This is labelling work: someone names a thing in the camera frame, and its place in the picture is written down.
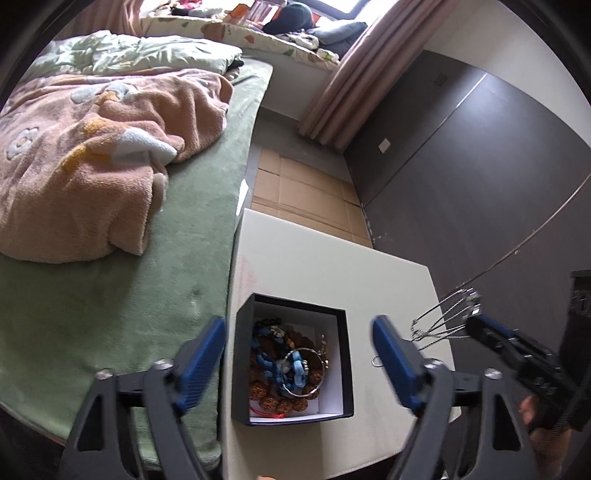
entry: metal ring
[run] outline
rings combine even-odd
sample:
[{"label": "metal ring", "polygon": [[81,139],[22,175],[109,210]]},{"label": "metal ring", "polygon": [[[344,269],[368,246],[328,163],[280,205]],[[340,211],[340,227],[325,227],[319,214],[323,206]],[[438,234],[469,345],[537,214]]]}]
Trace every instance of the metal ring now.
[{"label": "metal ring", "polygon": [[375,368],[382,368],[382,367],[384,366],[384,364],[383,364],[383,363],[380,363],[379,365],[377,365],[377,364],[375,363],[375,359],[377,359],[377,358],[379,358],[379,355],[376,355],[375,357],[373,357],[373,358],[371,359],[371,364],[372,364],[372,365],[373,365]]},{"label": "metal ring", "polygon": [[[322,378],[320,379],[320,383],[318,383],[318,385],[316,385],[316,388],[314,390],[312,390],[310,393],[308,393],[306,395],[298,395],[297,393],[293,393],[289,388],[287,388],[285,386],[285,380],[283,380],[283,364],[288,360],[288,358],[291,355],[293,355],[294,352],[301,352],[301,351],[312,352],[313,354],[315,354],[315,356],[318,357],[318,360],[320,360],[320,365],[322,365],[322,367],[321,367]],[[320,354],[316,350],[312,350],[312,348],[301,347],[301,348],[296,348],[295,350],[292,350],[291,352],[289,352],[285,356],[285,358],[281,361],[280,368],[282,370],[282,372],[281,372],[281,386],[283,387],[283,390],[288,392],[289,395],[293,395],[294,397],[306,398],[306,397],[309,397],[310,395],[314,395],[316,392],[318,392],[320,386],[322,385],[322,382],[324,381],[324,376],[325,376],[324,371],[326,370],[327,367],[324,365],[324,362],[322,361],[322,357],[320,356]]]}]

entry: electrical outlet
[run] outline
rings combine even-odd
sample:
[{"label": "electrical outlet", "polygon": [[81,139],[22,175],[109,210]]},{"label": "electrical outlet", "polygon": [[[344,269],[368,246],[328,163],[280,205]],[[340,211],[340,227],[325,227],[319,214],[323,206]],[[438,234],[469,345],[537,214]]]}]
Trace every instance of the electrical outlet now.
[{"label": "electrical outlet", "polygon": [[386,153],[386,150],[390,148],[390,142],[388,141],[388,139],[384,138],[384,140],[382,140],[382,143],[378,145],[378,148],[381,153]]}]

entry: green bed sheet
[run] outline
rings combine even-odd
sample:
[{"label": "green bed sheet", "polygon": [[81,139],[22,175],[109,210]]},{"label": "green bed sheet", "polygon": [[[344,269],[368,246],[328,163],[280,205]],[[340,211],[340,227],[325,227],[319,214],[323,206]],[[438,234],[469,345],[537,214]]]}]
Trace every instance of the green bed sheet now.
[{"label": "green bed sheet", "polygon": [[[170,167],[164,209],[143,257],[22,262],[0,255],[0,402],[65,439],[97,370],[120,373],[171,357],[212,315],[224,315],[239,185],[272,67],[246,60],[233,81],[228,128],[195,158]],[[220,458],[217,374],[184,418],[208,468]],[[156,462],[138,419],[143,457]]]}]

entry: dark gray wardrobe door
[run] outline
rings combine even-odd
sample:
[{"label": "dark gray wardrobe door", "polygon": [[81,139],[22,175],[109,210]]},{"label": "dark gray wardrobe door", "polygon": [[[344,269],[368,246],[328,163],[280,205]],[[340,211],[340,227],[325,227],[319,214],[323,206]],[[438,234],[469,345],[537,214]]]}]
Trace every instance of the dark gray wardrobe door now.
[{"label": "dark gray wardrobe door", "polygon": [[[413,100],[407,102],[412,109]],[[398,139],[397,151],[405,141]],[[590,171],[591,149],[578,135],[533,98],[487,74],[364,211],[375,248],[428,266],[441,297],[527,237]],[[353,181],[368,183],[355,174]],[[487,315],[557,349],[569,274],[588,268],[591,183],[529,244],[472,286],[482,293]],[[509,373],[473,340],[451,345],[460,371]],[[516,384],[512,389],[518,399],[526,394]],[[573,437],[570,456],[585,437]]]},{"label": "dark gray wardrobe door", "polygon": [[[437,53],[419,55],[345,151],[363,205],[428,140],[483,74]],[[378,145],[384,138],[392,146],[382,154]]]}]

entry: hand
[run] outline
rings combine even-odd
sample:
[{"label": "hand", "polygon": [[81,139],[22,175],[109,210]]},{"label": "hand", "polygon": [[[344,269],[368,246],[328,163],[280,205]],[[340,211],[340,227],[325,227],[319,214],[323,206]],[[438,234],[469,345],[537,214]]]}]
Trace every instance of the hand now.
[{"label": "hand", "polygon": [[[528,426],[535,417],[538,410],[538,397],[527,397],[521,404],[519,404],[519,412],[523,423]],[[531,443],[535,448],[543,441],[544,435],[548,433],[545,429],[535,429],[530,434]],[[538,469],[543,478],[554,478],[558,476],[562,470],[562,463],[566,458],[566,453],[569,449],[570,435],[572,430],[568,429],[552,440],[546,447],[545,451],[536,456],[538,461]]]}]

